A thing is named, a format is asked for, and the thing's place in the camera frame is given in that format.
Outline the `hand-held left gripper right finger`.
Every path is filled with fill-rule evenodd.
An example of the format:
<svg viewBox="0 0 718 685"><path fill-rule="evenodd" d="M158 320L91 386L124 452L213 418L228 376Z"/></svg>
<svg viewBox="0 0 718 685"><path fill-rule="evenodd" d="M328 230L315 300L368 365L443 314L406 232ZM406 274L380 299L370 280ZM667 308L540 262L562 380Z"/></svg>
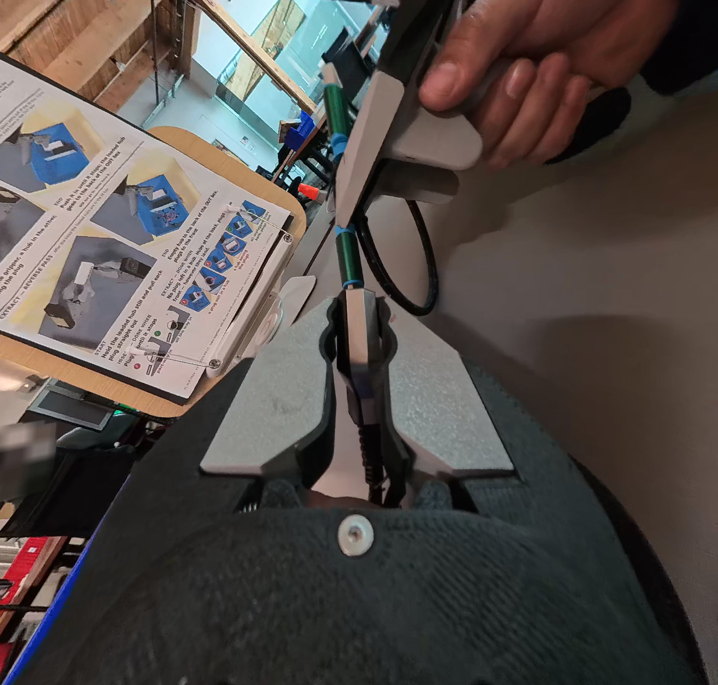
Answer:
<svg viewBox="0 0 718 685"><path fill-rule="evenodd" d="M462 357L413 315L387 301L389 426L408 455L408 482L515 474Z"/></svg>

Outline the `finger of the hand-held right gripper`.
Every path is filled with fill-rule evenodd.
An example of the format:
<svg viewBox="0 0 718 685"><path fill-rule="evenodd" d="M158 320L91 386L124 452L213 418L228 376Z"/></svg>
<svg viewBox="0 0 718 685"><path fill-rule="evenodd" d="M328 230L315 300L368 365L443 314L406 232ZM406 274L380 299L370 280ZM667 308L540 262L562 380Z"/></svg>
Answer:
<svg viewBox="0 0 718 685"><path fill-rule="evenodd" d="M375 198L390 196L442 205L451 202L459 189L460 180L452 170L387 160L382 164L375 182Z"/></svg>
<svg viewBox="0 0 718 685"><path fill-rule="evenodd" d="M348 226L377 199L375 182L387 160L452 170L459 177L476 165L481 153L482 139L466 116L428 111L415 84L404 86L377 71L338 168L335 223Z"/></svg>

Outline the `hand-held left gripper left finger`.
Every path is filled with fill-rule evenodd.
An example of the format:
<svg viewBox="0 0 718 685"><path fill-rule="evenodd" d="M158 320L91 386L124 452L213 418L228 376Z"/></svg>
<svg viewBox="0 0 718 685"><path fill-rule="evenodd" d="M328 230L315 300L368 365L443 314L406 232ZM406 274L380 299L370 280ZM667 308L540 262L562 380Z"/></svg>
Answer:
<svg viewBox="0 0 718 685"><path fill-rule="evenodd" d="M200 463L203 473L313 486L334 456L336 299L260 351Z"/></svg>

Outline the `braided usb cable green plugs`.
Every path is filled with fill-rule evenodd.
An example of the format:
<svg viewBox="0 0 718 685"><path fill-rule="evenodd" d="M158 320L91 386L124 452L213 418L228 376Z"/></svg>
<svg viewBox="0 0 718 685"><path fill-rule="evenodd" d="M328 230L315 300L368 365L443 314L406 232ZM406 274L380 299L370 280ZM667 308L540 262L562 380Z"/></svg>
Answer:
<svg viewBox="0 0 718 685"><path fill-rule="evenodd" d="M336 185L338 168L345 160L348 138L351 133L351 121L348 116L348 102L335 66L327 63L322 68L324 82L324 106L327 118L329 143L333 153L334 172L331 186ZM391 279L381 256L376 249L368 220L360 215L358 223L348 226L335 225L335 246L340 279L344 290L364 287L360 252L364 253L368 266L379 285L399 306L414 316L426 316L433 311L439 297L439 275L432 241L424 217L415 200L406 199L409 212L417 227L424 252L427 269L427 294L423 305L413 303L404 295Z"/></svg>

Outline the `person's right forearm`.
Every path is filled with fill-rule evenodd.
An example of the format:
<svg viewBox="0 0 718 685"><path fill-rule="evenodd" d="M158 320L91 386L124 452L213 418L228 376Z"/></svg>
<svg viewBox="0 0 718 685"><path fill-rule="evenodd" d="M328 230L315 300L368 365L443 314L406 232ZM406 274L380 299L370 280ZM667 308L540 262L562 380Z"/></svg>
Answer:
<svg viewBox="0 0 718 685"><path fill-rule="evenodd" d="M717 70L717 0L679 0L668 32L642 66L646 84L674 96Z"/></svg>

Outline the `person's right hand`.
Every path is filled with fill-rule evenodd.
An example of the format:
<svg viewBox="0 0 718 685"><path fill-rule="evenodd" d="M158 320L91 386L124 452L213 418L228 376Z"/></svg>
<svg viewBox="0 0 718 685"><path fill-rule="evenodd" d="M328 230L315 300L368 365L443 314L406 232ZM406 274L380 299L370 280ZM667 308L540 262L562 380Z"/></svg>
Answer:
<svg viewBox="0 0 718 685"><path fill-rule="evenodd" d="M468 100L510 59L470 115L491 169L545 163L571 142L593 87L624 87L657 49L679 0L476 0L421 83L435 112Z"/></svg>

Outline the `small blue bin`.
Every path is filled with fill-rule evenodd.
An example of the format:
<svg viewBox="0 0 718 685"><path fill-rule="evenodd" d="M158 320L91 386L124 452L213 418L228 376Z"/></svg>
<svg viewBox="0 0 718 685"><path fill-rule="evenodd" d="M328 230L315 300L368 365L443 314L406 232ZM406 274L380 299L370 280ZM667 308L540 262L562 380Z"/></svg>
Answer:
<svg viewBox="0 0 718 685"><path fill-rule="evenodd" d="M312 115L300 112L299 118L279 122L278 140L291 151L298 151L315 128Z"/></svg>

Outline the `black office chair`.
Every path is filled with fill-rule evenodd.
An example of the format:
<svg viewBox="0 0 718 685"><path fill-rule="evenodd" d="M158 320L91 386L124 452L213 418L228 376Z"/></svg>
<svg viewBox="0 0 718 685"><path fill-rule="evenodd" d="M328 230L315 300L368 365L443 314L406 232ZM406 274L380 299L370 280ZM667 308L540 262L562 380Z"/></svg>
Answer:
<svg viewBox="0 0 718 685"><path fill-rule="evenodd" d="M361 90L371 79L373 62L361 55L346 27L322 54L322 60L334 66L347 100L356 103Z"/></svg>

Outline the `grey framed monitor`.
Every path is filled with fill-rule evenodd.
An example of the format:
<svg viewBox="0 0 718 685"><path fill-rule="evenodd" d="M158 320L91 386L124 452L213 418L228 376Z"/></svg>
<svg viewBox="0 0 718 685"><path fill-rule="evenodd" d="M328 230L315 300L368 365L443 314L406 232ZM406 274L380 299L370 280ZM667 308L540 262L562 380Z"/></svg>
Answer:
<svg viewBox="0 0 718 685"><path fill-rule="evenodd" d="M43 389L28 406L33 414L100 432L115 413L115 408L79 397L78 394Z"/></svg>

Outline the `printed instruction sheet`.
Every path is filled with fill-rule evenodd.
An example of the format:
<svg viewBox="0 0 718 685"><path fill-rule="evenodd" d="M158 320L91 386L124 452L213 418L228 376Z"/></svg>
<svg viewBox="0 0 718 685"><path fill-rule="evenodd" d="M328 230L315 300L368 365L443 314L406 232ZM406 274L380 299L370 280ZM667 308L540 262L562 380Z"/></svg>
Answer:
<svg viewBox="0 0 718 685"><path fill-rule="evenodd" d="M1 58L1 334L176 404L222 373L292 213Z"/></svg>

